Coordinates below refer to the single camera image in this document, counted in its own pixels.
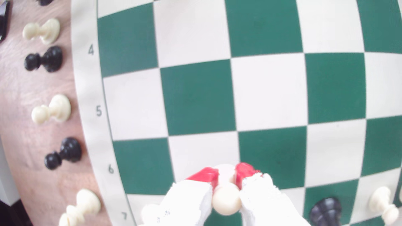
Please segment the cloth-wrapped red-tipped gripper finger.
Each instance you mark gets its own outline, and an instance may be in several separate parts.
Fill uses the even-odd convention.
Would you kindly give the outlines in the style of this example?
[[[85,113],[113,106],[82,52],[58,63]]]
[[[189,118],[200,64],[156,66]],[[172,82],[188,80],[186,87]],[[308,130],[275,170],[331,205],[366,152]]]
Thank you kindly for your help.
[[[204,167],[174,183],[157,211],[159,226],[203,226],[212,212],[212,197],[219,170]]]
[[[310,226],[271,176],[241,162],[235,166],[243,226]]]

